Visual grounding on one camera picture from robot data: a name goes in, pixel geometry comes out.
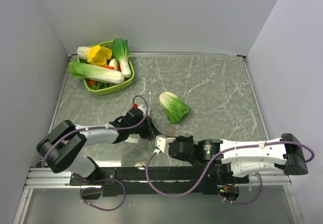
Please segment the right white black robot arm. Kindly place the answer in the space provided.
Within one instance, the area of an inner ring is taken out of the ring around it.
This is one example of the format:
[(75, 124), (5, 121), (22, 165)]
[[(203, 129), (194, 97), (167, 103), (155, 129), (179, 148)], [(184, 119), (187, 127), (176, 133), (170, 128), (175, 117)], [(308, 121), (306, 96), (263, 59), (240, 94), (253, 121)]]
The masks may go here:
[(220, 167), (221, 179), (233, 182), (255, 172), (280, 169), (286, 175), (306, 175), (308, 169), (299, 140), (290, 133), (267, 141), (241, 142), (205, 139), (194, 143), (190, 137), (176, 137), (169, 143), (171, 158), (191, 165), (211, 162)]

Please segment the beige battery cover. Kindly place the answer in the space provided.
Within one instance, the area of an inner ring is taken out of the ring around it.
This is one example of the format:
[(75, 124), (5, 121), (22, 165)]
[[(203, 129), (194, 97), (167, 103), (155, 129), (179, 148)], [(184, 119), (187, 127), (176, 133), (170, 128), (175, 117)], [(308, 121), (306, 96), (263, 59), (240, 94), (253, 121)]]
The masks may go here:
[(167, 137), (174, 137), (175, 133), (176, 133), (176, 127), (175, 126), (169, 125), (169, 126), (166, 127), (165, 135)]

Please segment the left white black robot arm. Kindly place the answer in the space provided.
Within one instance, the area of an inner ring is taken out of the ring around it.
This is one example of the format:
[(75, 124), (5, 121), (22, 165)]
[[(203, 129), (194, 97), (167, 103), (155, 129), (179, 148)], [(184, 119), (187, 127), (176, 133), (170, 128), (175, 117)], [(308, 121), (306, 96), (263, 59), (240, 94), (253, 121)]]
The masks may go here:
[(68, 170), (93, 185), (103, 179), (103, 172), (91, 157), (80, 154), (83, 147), (120, 143), (130, 135), (152, 140), (159, 134), (145, 110), (132, 107), (125, 116), (103, 126), (86, 127), (65, 120), (37, 144), (36, 150), (54, 173)]

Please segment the white battery cover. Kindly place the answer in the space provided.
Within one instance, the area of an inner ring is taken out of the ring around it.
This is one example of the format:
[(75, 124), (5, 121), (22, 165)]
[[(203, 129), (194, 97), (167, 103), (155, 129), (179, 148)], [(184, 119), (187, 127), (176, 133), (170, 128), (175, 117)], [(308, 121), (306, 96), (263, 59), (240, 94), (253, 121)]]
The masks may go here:
[(136, 139), (136, 138), (128, 137), (128, 138), (126, 139), (126, 142), (128, 142), (128, 143), (132, 143), (132, 144), (138, 144), (139, 140), (138, 140), (138, 139)]

